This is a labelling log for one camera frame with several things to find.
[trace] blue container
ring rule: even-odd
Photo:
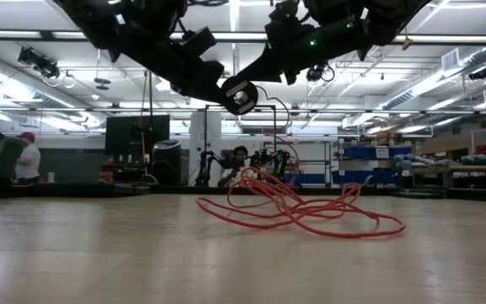
[[[369,147],[351,147],[344,149],[344,157],[352,159],[370,158],[372,148]]]
[[[359,171],[345,171],[344,176],[340,176],[339,171],[333,171],[331,172],[331,179],[334,184],[359,182]]]
[[[412,153],[412,148],[410,147],[390,147],[389,157],[394,157],[395,155],[408,155]]]
[[[400,175],[400,171],[380,171],[380,181],[379,183],[388,184],[395,183],[396,175]]]
[[[284,176],[286,182],[291,182],[292,178],[294,178],[294,174],[286,174]],[[325,182],[323,173],[298,174],[294,180],[294,183],[297,184],[322,184]]]
[[[369,176],[373,176],[375,178],[375,183],[381,183],[381,174],[379,171],[359,171],[359,183],[365,183],[367,177]]]

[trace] blue bin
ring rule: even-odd
[[[375,178],[375,183],[381,183],[381,174],[379,171],[360,171],[359,172],[359,183],[363,184],[367,180],[367,177],[373,176]]]
[[[340,176],[339,171],[332,171],[331,179],[334,184],[359,182],[359,171],[345,171],[344,176]]]
[[[384,185],[388,183],[395,183],[395,176],[400,174],[400,171],[380,171],[379,183],[382,183]]]
[[[389,157],[394,157],[395,155],[408,155],[412,153],[412,148],[410,147],[390,147]]]
[[[344,157],[352,159],[370,158],[372,148],[369,147],[351,147],[344,149]]]

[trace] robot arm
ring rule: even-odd
[[[289,158],[290,153],[286,150],[280,149],[269,154],[267,149],[263,149],[261,152],[256,151],[255,154],[251,156],[251,166],[266,166],[273,163],[272,175],[279,179],[279,181],[284,182],[284,173],[286,172],[286,165]]]
[[[258,91],[252,81],[280,82],[283,74],[290,85],[301,70],[323,67],[330,59],[351,51],[357,51],[360,60],[364,60],[373,45],[390,43],[429,2],[301,0],[309,11],[308,18],[320,25],[315,27],[297,19],[300,0],[284,0],[269,15],[271,22],[265,26],[268,44],[263,54],[219,88],[217,82],[224,66],[200,58],[216,44],[209,29],[184,30],[182,42],[170,39],[186,14],[187,0],[52,1],[95,47],[108,50],[112,62],[125,54],[170,81],[179,94],[219,103],[234,115],[245,115],[256,105]],[[206,6],[224,3],[218,0]],[[369,12],[365,19],[360,19],[364,8]]]
[[[234,166],[229,160],[221,159],[212,151],[203,151],[200,154],[200,171],[195,181],[196,187],[209,187],[209,179],[211,178],[211,164],[213,161],[219,163],[223,169],[230,169]]]

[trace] white pillar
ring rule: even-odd
[[[200,154],[204,151],[204,112],[193,112],[191,114],[191,142],[189,145],[189,186],[194,186],[200,166]],[[221,156],[221,127],[222,117],[220,113],[208,113],[208,151],[213,151]],[[217,187],[222,168],[217,162],[211,165],[210,187]]]

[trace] pole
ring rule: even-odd
[[[149,71],[149,132],[153,132],[153,74],[151,71]]]

